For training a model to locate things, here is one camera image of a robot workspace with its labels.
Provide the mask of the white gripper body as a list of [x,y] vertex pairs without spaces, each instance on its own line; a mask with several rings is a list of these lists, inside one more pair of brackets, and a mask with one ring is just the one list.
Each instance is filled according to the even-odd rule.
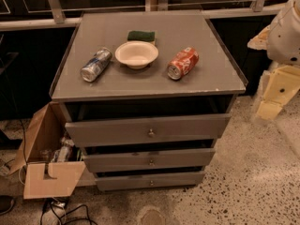
[[300,68],[283,66],[276,68],[269,78],[262,99],[280,106],[286,105],[300,90]]

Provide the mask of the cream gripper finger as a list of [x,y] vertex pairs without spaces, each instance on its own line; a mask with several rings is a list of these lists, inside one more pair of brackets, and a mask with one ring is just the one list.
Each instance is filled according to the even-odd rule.
[[259,105],[257,116],[264,120],[274,120],[281,112],[282,106],[277,103],[262,101]]
[[264,29],[255,37],[253,37],[247,46],[253,50],[266,50],[267,49],[267,39],[270,31],[270,26],[267,25]]

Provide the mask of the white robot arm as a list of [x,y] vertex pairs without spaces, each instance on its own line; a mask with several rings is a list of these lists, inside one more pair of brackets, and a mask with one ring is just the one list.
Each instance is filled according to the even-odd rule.
[[300,0],[289,0],[247,46],[278,63],[269,75],[257,116],[273,120],[300,89]]

